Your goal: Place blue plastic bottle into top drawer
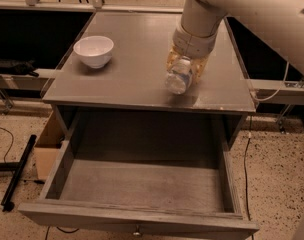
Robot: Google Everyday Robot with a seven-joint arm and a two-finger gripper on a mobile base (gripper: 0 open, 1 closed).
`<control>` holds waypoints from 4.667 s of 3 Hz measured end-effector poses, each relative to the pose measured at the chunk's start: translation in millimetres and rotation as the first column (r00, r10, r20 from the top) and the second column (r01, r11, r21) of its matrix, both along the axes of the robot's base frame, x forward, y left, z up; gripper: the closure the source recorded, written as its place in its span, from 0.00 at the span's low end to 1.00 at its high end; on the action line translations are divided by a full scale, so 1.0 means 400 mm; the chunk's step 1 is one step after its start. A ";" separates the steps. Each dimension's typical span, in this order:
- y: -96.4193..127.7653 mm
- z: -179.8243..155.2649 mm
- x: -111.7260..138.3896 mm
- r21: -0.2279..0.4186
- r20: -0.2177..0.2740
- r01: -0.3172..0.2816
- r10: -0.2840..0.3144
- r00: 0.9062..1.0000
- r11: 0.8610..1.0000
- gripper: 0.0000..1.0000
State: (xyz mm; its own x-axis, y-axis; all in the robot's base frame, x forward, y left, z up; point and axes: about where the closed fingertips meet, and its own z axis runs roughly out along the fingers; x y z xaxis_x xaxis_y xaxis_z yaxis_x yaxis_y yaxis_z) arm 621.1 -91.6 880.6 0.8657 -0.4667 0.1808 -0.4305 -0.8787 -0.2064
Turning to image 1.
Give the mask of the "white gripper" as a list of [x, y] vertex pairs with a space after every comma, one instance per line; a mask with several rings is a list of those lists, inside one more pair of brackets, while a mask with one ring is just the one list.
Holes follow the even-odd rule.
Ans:
[[186, 31], [179, 23], [173, 34], [173, 46], [167, 56], [166, 72], [182, 73], [185, 69], [183, 56], [189, 57], [192, 59], [193, 83], [197, 84], [208, 62], [208, 55], [214, 49], [218, 28], [219, 25], [214, 24], [213, 31], [208, 36], [199, 37]]

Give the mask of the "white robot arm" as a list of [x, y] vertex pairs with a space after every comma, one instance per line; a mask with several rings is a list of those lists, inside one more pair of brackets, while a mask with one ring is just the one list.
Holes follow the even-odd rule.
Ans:
[[166, 63], [170, 92], [183, 94], [200, 79], [227, 15], [304, 75], [304, 0], [185, 0]]

